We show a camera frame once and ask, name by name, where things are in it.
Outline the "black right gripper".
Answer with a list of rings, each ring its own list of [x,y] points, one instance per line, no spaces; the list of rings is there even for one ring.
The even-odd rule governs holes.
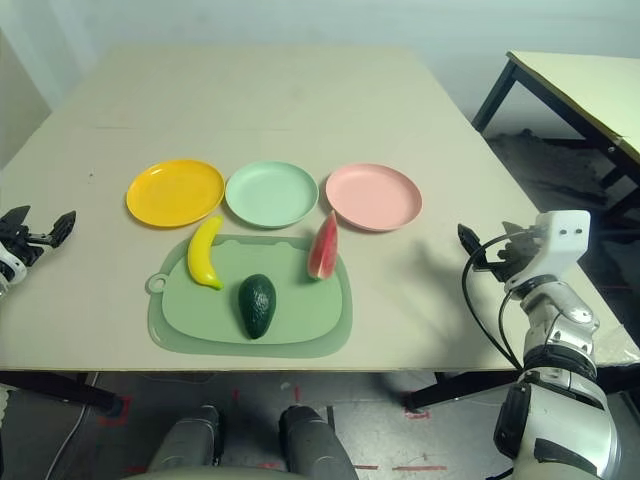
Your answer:
[[[475,271],[492,272],[501,283],[506,283],[521,272],[538,253],[534,238],[526,234],[526,229],[518,224],[503,221],[505,246],[498,251],[499,262],[490,262],[486,252],[488,246],[481,243],[478,235],[464,224],[457,225],[457,235],[461,246],[469,255],[471,268]]]

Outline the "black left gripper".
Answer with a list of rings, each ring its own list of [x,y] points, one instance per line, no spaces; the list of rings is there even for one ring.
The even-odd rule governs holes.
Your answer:
[[[0,219],[2,245],[24,265],[33,265],[44,253],[45,246],[60,246],[71,234],[76,221],[76,211],[70,211],[56,220],[49,235],[24,234],[28,230],[24,220],[29,210],[29,205],[15,207]]]

